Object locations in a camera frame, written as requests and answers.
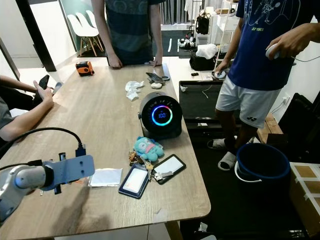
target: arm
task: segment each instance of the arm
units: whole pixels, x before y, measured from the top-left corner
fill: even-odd
[[[272,40],[266,49],[273,44],[277,46],[270,52],[269,60],[274,59],[279,51],[281,58],[295,57],[309,45],[310,41],[320,43],[320,23],[302,24]]]
[[[238,50],[238,47],[239,47],[243,24],[244,24],[244,19],[240,18],[239,23],[234,31],[234,35],[232,37],[232,41],[230,43],[229,50],[226,53],[226,55],[224,56],[223,61],[215,69],[216,73],[219,73],[221,70],[225,69],[229,65],[231,59],[235,56],[235,54]]]
[[[20,89],[27,92],[35,93],[37,89],[34,86],[30,86],[28,84],[25,84],[23,82],[14,80],[10,77],[0,75],[0,85],[13,88],[13,89]]]
[[[111,44],[109,29],[105,19],[105,1],[104,0],[91,0],[93,14],[96,26],[98,28],[100,37],[105,46],[105,50],[109,59],[109,64],[113,68],[122,68],[122,62],[116,55],[114,48]]]
[[[157,49],[155,59],[154,61],[152,61],[152,65],[155,67],[162,64],[162,57],[164,54],[161,37],[161,16],[159,4],[153,4],[149,6],[149,21],[153,39],[155,41]]]
[[[5,141],[11,141],[17,136],[32,129],[46,114],[46,112],[53,107],[54,102],[52,99],[51,89],[43,90],[36,81],[33,82],[38,90],[42,102],[34,109],[17,116],[13,121],[0,129],[0,137]]]

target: blue t-shirt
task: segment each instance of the blue t-shirt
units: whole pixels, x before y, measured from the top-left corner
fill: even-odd
[[[237,86],[271,91],[287,84],[293,58],[269,60],[269,43],[312,17],[320,21],[320,0],[240,0],[237,17],[243,18],[239,47],[230,80]]]
[[[165,0],[105,0],[111,44],[124,65],[154,59],[149,30],[149,5]]]

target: white shorts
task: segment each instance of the white shorts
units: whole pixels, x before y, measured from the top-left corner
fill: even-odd
[[[240,120],[263,129],[265,119],[281,89],[260,91],[235,85],[227,76],[222,84],[215,108],[223,112],[240,109]]]

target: hand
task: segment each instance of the hand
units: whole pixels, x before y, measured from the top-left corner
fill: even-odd
[[[108,60],[110,66],[114,69],[120,69],[123,67],[122,62],[115,53],[108,54]]]
[[[269,60],[273,60],[277,52],[280,52],[280,58],[295,57],[309,45],[311,39],[308,36],[310,33],[310,25],[306,23],[278,36],[266,47],[267,50],[272,45],[277,44],[270,52]]]
[[[46,89],[43,89],[42,87],[39,86],[39,84],[36,81],[33,81],[33,84],[38,91],[42,101],[46,104],[48,104],[50,107],[54,105],[54,101],[52,99],[52,92],[51,92],[51,87],[47,87]]]
[[[149,63],[150,63],[153,67],[162,65],[162,56],[163,56],[162,53],[157,52],[156,55],[155,55],[154,60],[153,60],[153,61],[149,61]]]
[[[217,74],[220,73],[223,69],[226,69],[226,68],[228,67],[228,65],[229,65],[229,61],[227,61],[227,60],[224,59],[224,60],[219,64],[219,66],[216,67],[215,72],[216,72]]]

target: round black speaker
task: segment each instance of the round black speaker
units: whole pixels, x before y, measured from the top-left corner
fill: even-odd
[[[149,93],[140,105],[146,137],[173,138],[181,133],[182,109],[180,104],[162,91]]]

